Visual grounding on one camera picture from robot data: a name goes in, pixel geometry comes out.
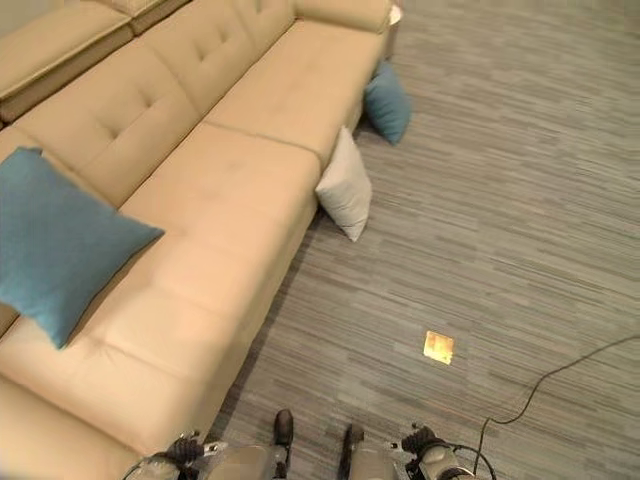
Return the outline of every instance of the sofa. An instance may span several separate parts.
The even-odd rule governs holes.
[[[389,11],[82,1],[0,39],[0,162],[37,146],[80,189],[166,232],[62,350],[0,304],[0,476],[117,479],[207,432],[314,216],[339,129],[357,123]]]

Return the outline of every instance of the sofa armrest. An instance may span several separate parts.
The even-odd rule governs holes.
[[[391,0],[295,0],[298,17],[381,33],[389,27]]]

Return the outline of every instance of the throw pillow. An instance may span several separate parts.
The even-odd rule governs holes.
[[[92,298],[164,232],[79,190],[40,153],[18,148],[0,163],[0,302],[62,348]]]
[[[411,102],[393,68],[381,62],[364,93],[365,110],[384,138],[396,145],[411,119]]]
[[[331,163],[316,187],[320,204],[352,241],[358,240],[369,216],[371,182],[349,130],[340,129]]]

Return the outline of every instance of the gray striped carpet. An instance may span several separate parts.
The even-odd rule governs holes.
[[[294,480],[335,478],[351,421],[475,445],[541,374],[640,329],[640,2],[405,4],[414,115],[395,148],[360,130],[369,226],[351,244],[318,215],[212,429],[268,441],[290,407]],[[455,339],[451,366],[427,330]],[[491,427],[499,478],[638,478],[639,357],[605,352]]]

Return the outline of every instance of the black cable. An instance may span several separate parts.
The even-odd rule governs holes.
[[[533,389],[531,390],[531,393],[529,394],[529,398],[527,399],[527,402],[524,405],[524,408],[520,411],[520,413],[518,413],[518,415],[516,415],[513,418],[510,418],[509,420],[496,420],[495,418],[492,417],[487,417],[486,420],[484,421],[484,423],[482,424],[482,429],[480,430],[480,441],[478,442],[478,450],[476,452],[476,459],[473,462],[473,474],[475,475],[477,470],[478,470],[478,461],[480,460],[480,457],[483,456],[482,455],[482,444],[484,443],[484,434],[485,431],[487,429],[487,425],[489,425],[489,422],[493,422],[496,423],[498,425],[509,425],[510,423],[516,422],[518,420],[520,420],[520,418],[524,415],[524,413],[527,411],[527,408],[529,408],[529,405],[531,404],[531,400],[533,399],[533,395],[536,393],[536,391],[538,390],[538,387],[540,386],[540,384],[542,382],[544,382],[547,378],[555,375],[556,373],[560,373],[563,370],[566,370],[568,368],[571,368],[575,365],[577,365],[580,362],[583,362],[584,360],[587,360],[588,358],[593,357],[594,355],[602,352],[603,350],[607,350],[611,347],[615,347],[617,345],[620,345],[621,343],[625,343],[628,342],[630,340],[638,340],[640,339],[640,335],[631,335],[629,337],[626,338],[622,338],[620,340],[617,340],[615,342],[612,343],[608,343],[607,345],[604,345],[603,347],[597,348],[595,349],[593,352],[588,353],[586,355],[583,355],[582,357],[578,358],[577,360],[574,360],[571,363],[568,363],[566,365],[564,365],[563,367],[560,368],[556,368],[555,370],[552,370],[548,373],[545,373],[542,377],[540,377],[540,379],[536,382],[536,384],[534,385]]]
[[[493,469],[493,465],[491,465],[491,462],[489,462],[489,459],[484,456],[484,453],[480,452],[479,450],[473,447],[469,447],[467,445],[461,445],[458,443],[450,443],[449,446],[453,449],[453,453],[457,452],[458,450],[470,450],[473,453],[475,453],[476,456],[479,456],[480,458],[482,458],[482,461],[487,466],[487,469],[489,470],[489,474],[491,475],[491,480],[498,480],[498,477],[496,476],[496,471]]]

